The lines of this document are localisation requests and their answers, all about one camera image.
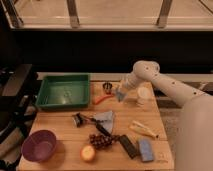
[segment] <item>blue sponge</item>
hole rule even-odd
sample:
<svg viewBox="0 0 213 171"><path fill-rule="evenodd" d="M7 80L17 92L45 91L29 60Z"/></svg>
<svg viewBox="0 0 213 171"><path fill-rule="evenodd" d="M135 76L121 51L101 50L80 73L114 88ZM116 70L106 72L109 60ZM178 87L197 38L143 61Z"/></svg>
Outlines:
<svg viewBox="0 0 213 171"><path fill-rule="evenodd" d="M148 139L140 139L138 141L139 149L143 162L151 162L154 160L154 155L152 151L152 146Z"/></svg>

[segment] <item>green plastic bin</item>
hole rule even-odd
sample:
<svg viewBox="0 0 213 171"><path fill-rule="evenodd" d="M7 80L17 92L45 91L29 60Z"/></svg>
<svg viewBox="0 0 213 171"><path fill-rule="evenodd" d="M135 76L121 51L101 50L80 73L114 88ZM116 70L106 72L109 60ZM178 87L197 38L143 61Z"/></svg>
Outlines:
<svg viewBox="0 0 213 171"><path fill-rule="evenodd" d="M42 109L82 108L90 101L90 76L46 76L41 84L36 106Z"/></svg>

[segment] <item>metal stand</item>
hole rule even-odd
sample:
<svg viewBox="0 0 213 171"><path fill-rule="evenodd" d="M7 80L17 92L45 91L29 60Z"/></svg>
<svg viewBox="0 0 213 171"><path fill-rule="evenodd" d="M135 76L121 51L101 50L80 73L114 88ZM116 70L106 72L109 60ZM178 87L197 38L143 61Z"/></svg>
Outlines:
<svg viewBox="0 0 213 171"><path fill-rule="evenodd" d="M2 0L0 2L2 2L4 4L4 7L7 10L8 15L10 17L12 26L15 28L21 28L23 26L24 22L19 17L13 0Z"/></svg>
<svg viewBox="0 0 213 171"><path fill-rule="evenodd" d="M67 0L67 7L68 7L68 11L69 11L69 16L70 16L71 27L78 28L79 27L79 18L78 18L75 0Z"/></svg>
<svg viewBox="0 0 213 171"><path fill-rule="evenodd" d="M167 24L167 18L172 5L172 0L163 0L161 11L157 20L156 25L158 28L164 28Z"/></svg>

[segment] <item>bowl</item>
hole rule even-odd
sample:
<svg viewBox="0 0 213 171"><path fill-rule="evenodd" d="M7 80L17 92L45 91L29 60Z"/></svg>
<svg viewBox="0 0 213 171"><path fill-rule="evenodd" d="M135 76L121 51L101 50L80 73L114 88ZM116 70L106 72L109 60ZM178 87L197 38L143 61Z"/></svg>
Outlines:
<svg viewBox="0 0 213 171"><path fill-rule="evenodd" d="M56 148L57 140L53 132L39 130L27 137L22 144L23 157L31 162L42 162L49 159Z"/></svg>

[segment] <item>floor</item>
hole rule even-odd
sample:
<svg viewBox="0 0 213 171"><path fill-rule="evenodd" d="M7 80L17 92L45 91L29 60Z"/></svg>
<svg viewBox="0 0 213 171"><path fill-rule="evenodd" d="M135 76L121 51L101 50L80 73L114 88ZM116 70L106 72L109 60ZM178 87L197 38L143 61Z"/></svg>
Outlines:
<svg viewBox="0 0 213 171"><path fill-rule="evenodd" d="M213 9L213 0L202 0ZM156 24L163 0L76 0L81 25ZM70 26L66 0L18 0L25 26ZM173 0L168 25L213 25L213 15L199 0Z"/></svg>

